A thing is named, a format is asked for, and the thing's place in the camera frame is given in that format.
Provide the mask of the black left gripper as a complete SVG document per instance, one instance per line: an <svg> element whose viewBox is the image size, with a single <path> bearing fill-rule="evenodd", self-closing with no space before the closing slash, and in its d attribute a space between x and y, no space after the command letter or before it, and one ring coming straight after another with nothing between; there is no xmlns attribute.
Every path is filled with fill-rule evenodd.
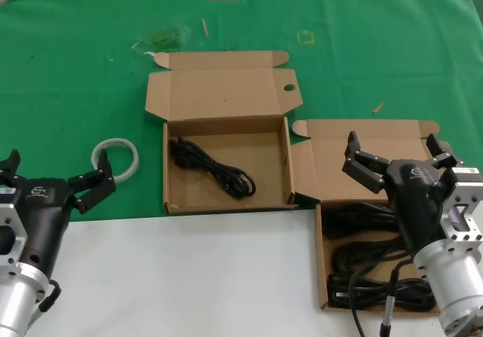
<svg viewBox="0 0 483 337"><path fill-rule="evenodd" d="M13 149L1 161L1 185L17 189L14 205L27 233L20 261L53 273L73 207L86 214L116 191L107 152L102 150L97 169L68 179L26 179L17 175L20 153Z"/></svg>

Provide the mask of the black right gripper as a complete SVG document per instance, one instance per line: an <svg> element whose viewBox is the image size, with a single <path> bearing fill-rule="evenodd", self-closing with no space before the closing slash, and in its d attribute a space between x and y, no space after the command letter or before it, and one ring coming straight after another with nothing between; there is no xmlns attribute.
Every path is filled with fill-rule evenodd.
<svg viewBox="0 0 483 337"><path fill-rule="evenodd" d="M434 133L427 136L426 147L431 154L427 161L388 161L363 152L356 132L351 131L344 152L344 173L374 194L384 188L411 255L443 238L441 216L448 187L440 182L439 170L466 166Z"/></svg>

